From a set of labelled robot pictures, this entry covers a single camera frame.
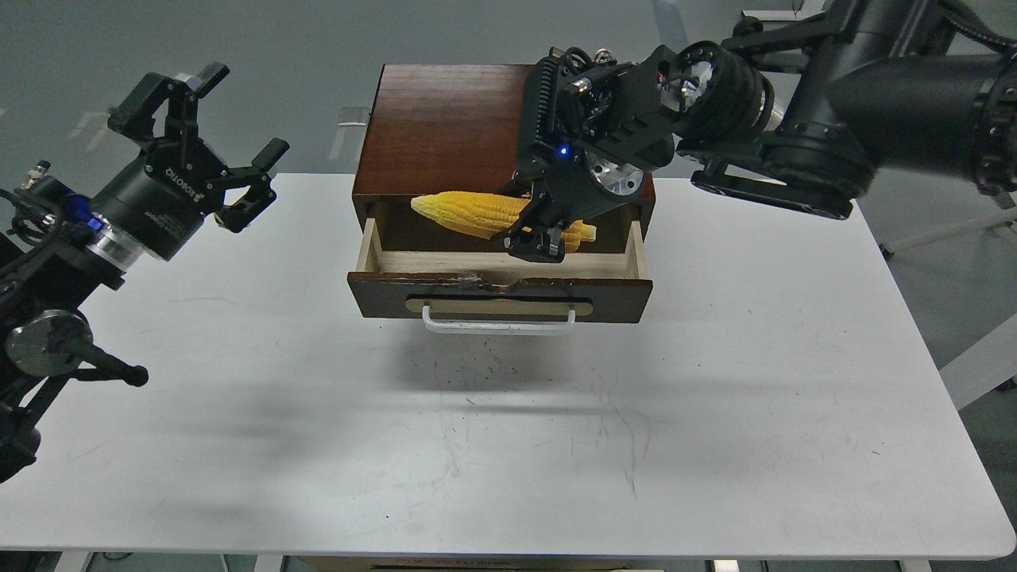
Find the wooden box top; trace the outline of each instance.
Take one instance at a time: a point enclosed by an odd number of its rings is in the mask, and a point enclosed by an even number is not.
[[[353,185],[361,227],[373,203],[508,182],[531,67],[385,65]],[[638,201],[644,234],[653,199],[648,180]]]

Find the gray floor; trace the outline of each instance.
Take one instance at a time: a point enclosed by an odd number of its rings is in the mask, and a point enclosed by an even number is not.
[[[549,46],[609,47],[640,60],[682,30],[691,41],[726,38],[741,8],[784,9],[791,0],[397,0],[274,3],[0,2],[0,186],[19,183],[38,159],[84,194],[136,154],[102,113],[147,71],[196,72],[211,60],[233,73],[201,104],[202,136],[228,163],[249,163],[270,137],[287,138],[285,172],[354,172],[362,127],[340,122],[371,105],[384,63],[531,63]],[[1017,36],[1017,2],[972,0],[998,33]],[[963,42],[961,52],[977,48]],[[793,78],[778,78],[785,97]],[[675,161],[658,173],[689,176]],[[997,207],[961,181],[882,173],[860,201],[878,241]],[[215,232],[204,229],[202,232]],[[1017,313],[1017,252],[975,232],[898,254],[890,269],[940,366]],[[991,393],[961,412],[1011,520],[1017,519],[1017,392]],[[249,570],[249,559],[231,560]],[[699,563],[661,563],[670,572]],[[132,555],[92,570],[218,570],[217,557]],[[1017,557],[934,563],[934,570],[1017,570]],[[769,563],[772,571],[895,570],[892,563]]]

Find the cable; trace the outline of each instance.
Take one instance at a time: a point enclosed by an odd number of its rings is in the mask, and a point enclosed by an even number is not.
[[[38,196],[33,196],[31,198],[28,198],[27,196],[17,196],[7,190],[0,188],[0,197],[9,201],[10,204],[13,205],[15,208],[27,204],[33,207],[47,210],[53,216],[53,221],[48,225],[49,228],[47,229],[48,232],[46,233],[46,236],[43,236],[42,240],[40,240],[38,244],[33,246],[33,248],[27,252],[24,252],[20,256],[4,265],[3,268],[0,268],[0,279],[3,279],[6,278],[8,274],[24,266],[25,263],[34,259],[36,255],[38,255],[39,252],[43,250],[43,248],[48,246],[51,242],[53,242],[56,239],[56,237],[59,234],[60,228],[63,227],[64,215],[63,212],[60,209],[58,209],[55,205],[53,205],[49,201],[45,201]]]
[[[947,9],[944,18],[965,38],[977,42],[995,52],[1004,52],[1017,48],[1017,40],[995,34],[989,30],[985,22],[969,7],[957,0],[941,0],[940,4]]]

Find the scratch marks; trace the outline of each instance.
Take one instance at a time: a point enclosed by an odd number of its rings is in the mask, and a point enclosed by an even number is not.
[[[82,458],[87,457],[88,455],[95,453],[96,451],[99,451],[100,449],[102,449],[105,446],[106,446],[106,442],[104,441],[104,442],[100,443],[99,445],[93,447],[92,449],[88,449],[84,453],[80,453],[80,454],[71,456],[70,452],[68,452],[67,453],[67,460],[69,462],[74,462],[74,461],[76,461],[78,459],[82,459]]]

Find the drawer front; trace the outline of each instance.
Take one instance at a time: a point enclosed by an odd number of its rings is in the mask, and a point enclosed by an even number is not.
[[[485,282],[476,275],[396,274],[351,272],[347,276],[360,311],[366,318],[419,319],[420,312],[408,308],[418,304],[408,300],[526,300],[583,304],[577,322],[635,324],[653,289],[653,281],[642,279],[600,278],[525,278],[511,286]],[[457,313],[460,320],[505,320],[497,313]],[[558,320],[540,313],[518,314],[527,321]]]

